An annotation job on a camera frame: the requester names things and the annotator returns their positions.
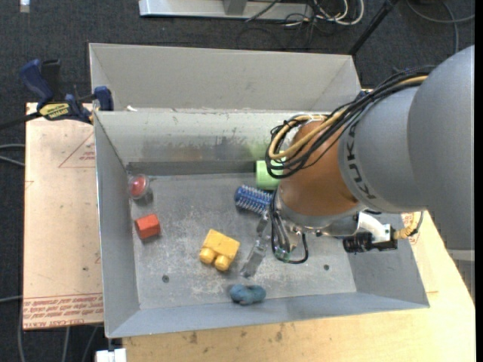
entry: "red cube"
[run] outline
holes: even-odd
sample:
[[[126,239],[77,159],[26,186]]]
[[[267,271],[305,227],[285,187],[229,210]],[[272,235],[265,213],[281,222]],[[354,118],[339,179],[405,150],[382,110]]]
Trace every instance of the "red cube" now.
[[[134,221],[141,240],[161,233],[161,224],[155,214],[149,214]]]

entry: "yellow block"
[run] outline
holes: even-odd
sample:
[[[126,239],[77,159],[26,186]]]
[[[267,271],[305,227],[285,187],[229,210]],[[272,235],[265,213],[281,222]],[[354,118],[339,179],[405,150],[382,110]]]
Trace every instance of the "yellow block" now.
[[[199,253],[199,259],[211,264],[219,271],[226,271],[236,256],[240,243],[223,233],[210,229]]]

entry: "black carpet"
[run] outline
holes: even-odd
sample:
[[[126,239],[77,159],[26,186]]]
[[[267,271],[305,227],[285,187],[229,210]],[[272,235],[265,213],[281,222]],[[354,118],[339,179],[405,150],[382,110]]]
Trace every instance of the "black carpet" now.
[[[22,14],[19,0],[0,0],[0,123],[22,116],[24,103],[36,100],[18,76],[20,67],[35,58],[60,59],[62,92],[72,92],[76,84],[79,93],[86,94],[90,92],[89,42],[346,54],[385,2],[365,0],[365,16],[358,25],[340,28],[321,23],[310,39],[304,30],[261,21],[140,18],[138,1],[31,0],[30,13]],[[410,1],[427,16],[451,18],[442,2]],[[448,0],[446,4],[456,18],[475,12],[475,0]],[[474,20],[459,23],[457,29],[460,50],[474,44]],[[402,0],[361,47],[355,64],[363,87],[373,87],[396,69],[439,64],[452,55],[454,47],[453,25],[424,20]],[[24,126],[0,130],[0,145],[24,142]],[[22,149],[0,153],[24,159]],[[0,298],[22,293],[23,180],[22,167],[0,161]],[[473,282],[474,298],[474,275],[468,278],[467,265],[462,267],[469,288]],[[0,360],[20,360],[19,309],[19,302],[0,304]],[[67,360],[81,360],[92,331],[93,327],[72,328]],[[65,330],[24,333],[26,360],[59,361],[64,335]],[[106,347],[103,331],[98,330],[91,348]]]

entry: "red ball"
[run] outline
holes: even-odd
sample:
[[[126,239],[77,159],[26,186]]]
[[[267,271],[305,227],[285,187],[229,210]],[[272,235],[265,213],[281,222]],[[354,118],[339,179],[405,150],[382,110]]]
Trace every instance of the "red ball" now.
[[[132,197],[140,197],[147,187],[147,179],[145,176],[136,176],[129,183],[129,192]]]

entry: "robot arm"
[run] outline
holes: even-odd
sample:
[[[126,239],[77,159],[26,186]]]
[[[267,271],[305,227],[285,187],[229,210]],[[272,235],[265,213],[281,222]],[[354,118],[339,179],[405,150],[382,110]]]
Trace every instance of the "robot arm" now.
[[[281,178],[271,207],[279,250],[290,253],[301,233],[350,247],[361,228],[382,243],[387,229],[363,213],[371,209],[428,210],[448,249],[474,251],[474,59],[472,46],[429,75],[408,70],[328,117],[275,129],[266,162]]]

